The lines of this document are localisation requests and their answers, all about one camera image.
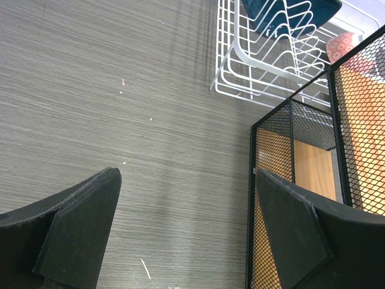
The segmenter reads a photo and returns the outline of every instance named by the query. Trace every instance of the floor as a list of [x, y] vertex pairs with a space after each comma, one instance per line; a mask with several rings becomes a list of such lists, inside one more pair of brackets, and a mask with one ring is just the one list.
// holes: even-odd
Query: floor
[[249, 132], [268, 110], [208, 90], [216, 6], [0, 3], [0, 213], [118, 167], [98, 288], [244, 286]]

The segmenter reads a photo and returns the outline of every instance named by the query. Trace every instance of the mesh enclosure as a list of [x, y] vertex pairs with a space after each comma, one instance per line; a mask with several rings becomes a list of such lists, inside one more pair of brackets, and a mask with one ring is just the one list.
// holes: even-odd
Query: mesh enclosure
[[331, 115], [292, 101], [294, 139], [329, 151], [335, 148]]
[[[335, 147], [331, 116], [292, 99], [272, 110], [254, 129], [254, 173], [266, 169], [291, 182], [294, 182], [294, 140], [324, 150]], [[253, 190], [252, 266], [248, 288], [281, 288], [256, 187]]]
[[385, 215], [385, 37], [331, 72], [346, 190], [353, 207]]

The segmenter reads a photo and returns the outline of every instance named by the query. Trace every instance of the white wire rack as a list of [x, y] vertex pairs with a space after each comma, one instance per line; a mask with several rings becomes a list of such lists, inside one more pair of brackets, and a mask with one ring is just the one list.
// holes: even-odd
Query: white wire rack
[[[320, 73], [325, 65], [330, 65], [325, 56], [325, 44], [337, 34], [323, 27], [316, 29], [309, 23], [313, 17], [310, 1], [290, 7], [286, 0], [268, 0], [261, 11], [269, 11], [277, 1], [282, 1], [285, 10], [279, 11], [262, 33], [258, 33], [266, 15], [259, 13], [255, 19], [250, 19], [241, 0], [218, 0], [216, 71], [210, 89], [215, 87], [222, 94], [275, 107]], [[303, 6], [303, 12], [290, 16], [288, 11], [299, 5]], [[286, 16], [287, 22], [275, 29], [269, 28], [280, 13]], [[308, 21], [302, 23], [305, 16]], [[302, 20], [291, 28], [290, 20], [296, 17]], [[282, 27], [286, 27], [287, 33], [278, 34], [277, 30]], [[329, 102], [320, 99], [322, 93], [328, 93], [324, 78], [317, 80], [312, 88], [303, 90], [300, 96], [303, 101], [329, 107]]]

